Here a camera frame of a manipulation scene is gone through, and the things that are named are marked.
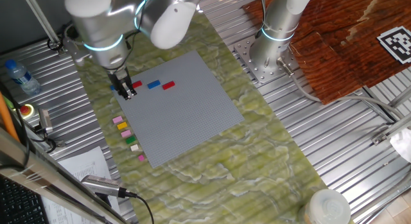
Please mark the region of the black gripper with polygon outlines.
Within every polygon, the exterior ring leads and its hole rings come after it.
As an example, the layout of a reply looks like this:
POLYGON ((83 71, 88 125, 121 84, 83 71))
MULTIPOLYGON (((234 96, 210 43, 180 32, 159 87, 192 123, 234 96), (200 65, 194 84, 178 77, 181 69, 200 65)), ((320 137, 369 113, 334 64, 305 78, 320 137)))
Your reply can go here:
POLYGON ((130 96, 135 96, 137 92, 134 90, 129 71, 127 67, 120 67, 114 70, 108 70, 107 74, 114 88, 124 100, 130 99, 130 96))

